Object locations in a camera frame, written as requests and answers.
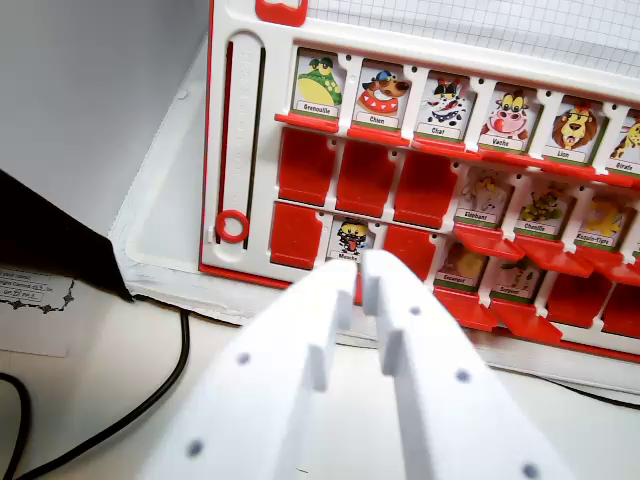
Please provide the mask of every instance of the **cartoon character picture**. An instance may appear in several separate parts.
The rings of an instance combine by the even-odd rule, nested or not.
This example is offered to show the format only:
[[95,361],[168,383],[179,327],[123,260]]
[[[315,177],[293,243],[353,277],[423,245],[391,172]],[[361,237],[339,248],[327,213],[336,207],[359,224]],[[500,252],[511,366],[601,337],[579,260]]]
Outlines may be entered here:
[[505,93],[496,100],[497,108],[489,114],[487,123],[482,127],[481,135],[491,135],[509,139],[526,140],[527,112],[529,108],[522,89]]
[[332,53],[299,49],[291,109],[294,113],[335,119],[340,115],[346,71]]
[[356,125],[399,130],[411,84],[402,67],[365,60],[353,112]]

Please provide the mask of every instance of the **screw hole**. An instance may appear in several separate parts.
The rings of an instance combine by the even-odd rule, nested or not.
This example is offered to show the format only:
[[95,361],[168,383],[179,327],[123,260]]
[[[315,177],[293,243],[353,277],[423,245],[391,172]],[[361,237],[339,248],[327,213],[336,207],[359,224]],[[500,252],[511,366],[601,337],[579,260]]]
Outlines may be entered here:
[[187,446],[187,457],[193,458],[200,455],[202,449],[204,448],[204,444],[200,440],[193,440]]
[[522,473],[524,473],[524,476],[527,478],[538,478],[538,467],[532,463],[527,463],[522,467]]
[[245,352],[238,355],[238,358],[237,358],[238,365],[246,365],[250,361],[251,361],[251,355],[249,355],[248,353]]
[[461,368],[456,372],[456,378],[459,382],[469,383],[469,381],[471,380],[471,375],[469,375],[469,372]]

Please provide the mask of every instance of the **cow character card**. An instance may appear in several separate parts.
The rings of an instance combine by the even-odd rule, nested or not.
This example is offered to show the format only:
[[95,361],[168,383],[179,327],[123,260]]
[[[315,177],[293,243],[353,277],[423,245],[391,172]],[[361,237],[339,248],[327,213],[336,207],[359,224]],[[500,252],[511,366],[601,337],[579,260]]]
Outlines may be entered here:
[[518,303],[533,303],[543,276],[544,270],[527,257],[517,262],[502,260],[490,296]]
[[604,123],[602,104],[565,96],[542,154],[557,162],[589,165]]
[[631,218],[631,209],[626,204],[624,198],[594,197],[574,243],[607,251],[617,250]]
[[573,207],[566,183],[536,180],[531,183],[514,231],[522,235],[557,240]]
[[416,136],[461,142],[475,100],[467,77],[430,72],[420,102]]
[[327,257],[345,258],[360,263],[362,252],[373,247],[374,238],[366,222],[351,218],[334,218]]
[[505,172],[472,167],[458,200],[455,221],[494,228],[500,225],[513,187]]
[[540,112],[536,91],[499,83],[489,108],[479,143],[495,150],[526,152]]
[[620,129],[620,143],[611,152],[607,170],[640,177],[640,111],[630,110]]
[[340,116],[346,70],[334,53],[298,49],[291,111],[334,120]]
[[362,62],[353,123],[392,132],[402,127],[409,88],[402,66],[365,60]]
[[486,255],[467,250],[461,243],[454,243],[433,283],[441,287],[477,292],[488,260]]

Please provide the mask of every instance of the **lion character card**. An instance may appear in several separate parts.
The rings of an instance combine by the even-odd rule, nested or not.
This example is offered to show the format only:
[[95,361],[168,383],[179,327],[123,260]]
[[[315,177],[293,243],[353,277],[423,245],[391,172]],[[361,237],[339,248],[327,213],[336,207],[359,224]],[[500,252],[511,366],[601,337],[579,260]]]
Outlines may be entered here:
[[543,277],[544,270],[527,257],[517,262],[502,260],[489,295],[511,302],[533,303]]
[[461,142],[467,130],[476,94],[469,79],[430,72],[422,94],[415,135]]
[[433,283],[441,287],[477,292],[488,260],[486,255],[472,252],[461,243],[453,243]]
[[363,251],[373,247],[374,239],[366,222],[352,218],[334,218],[327,257],[360,263]]
[[291,111],[335,120],[340,116],[346,70],[334,53],[300,48],[295,69]]
[[630,110],[618,136],[619,143],[607,162],[607,170],[640,177],[640,111]]
[[400,131],[410,88],[401,65],[364,60],[353,109],[353,124]]
[[506,182],[507,173],[471,167],[454,220],[495,228],[502,223],[513,187]]
[[478,143],[495,150],[526,152],[541,109],[536,91],[499,83],[489,109]]
[[565,96],[547,144],[545,158],[574,165],[589,165],[604,131],[602,104]]
[[617,250],[631,218],[631,209],[626,205],[625,198],[595,196],[574,243],[607,251]]
[[535,180],[516,221],[514,232],[557,240],[562,236],[574,199],[567,194],[566,183]]

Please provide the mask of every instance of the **black cable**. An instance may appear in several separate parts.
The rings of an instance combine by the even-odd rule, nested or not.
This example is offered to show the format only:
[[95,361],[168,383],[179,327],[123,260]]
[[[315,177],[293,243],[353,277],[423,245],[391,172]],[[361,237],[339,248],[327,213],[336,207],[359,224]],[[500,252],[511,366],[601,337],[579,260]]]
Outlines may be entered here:
[[50,462],[45,463],[44,465],[40,465],[39,467],[34,468],[33,470],[29,470],[26,473],[20,475],[16,480],[31,480],[34,478],[41,477],[42,475],[52,472],[56,468],[59,468],[70,461],[78,458],[83,453],[91,450],[93,447],[99,445],[104,442],[108,438],[112,437],[116,433],[118,433],[123,428],[127,427],[129,424],[134,422],[140,416],[142,416],[147,410],[149,410],[152,406],[154,406],[158,400],[160,400],[165,393],[176,383],[178,378],[182,375],[184,371],[184,367],[187,365],[187,359],[189,358],[189,347],[190,347],[190,334],[189,334],[189,312],[186,310],[180,310],[180,328],[182,330],[182,348],[180,350],[180,357],[178,358],[178,363],[176,364],[171,375],[167,377],[160,387],[149,396],[144,402],[138,405],[135,409],[129,412],[127,415],[122,417],[120,420],[105,428],[101,432],[98,432],[93,437],[85,440],[81,444],[72,448],[66,453],[63,453],[59,457],[51,460]]
[[18,392],[20,398],[20,427],[18,427],[18,437],[13,447],[13,453],[9,460],[9,466],[4,472],[3,480],[11,480],[13,474],[16,473],[18,463],[24,452],[24,448],[27,446],[27,438],[29,438],[29,430],[31,429],[31,397],[29,396],[29,390],[24,386],[20,380],[8,373],[0,373],[0,380],[10,383],[14,386]]

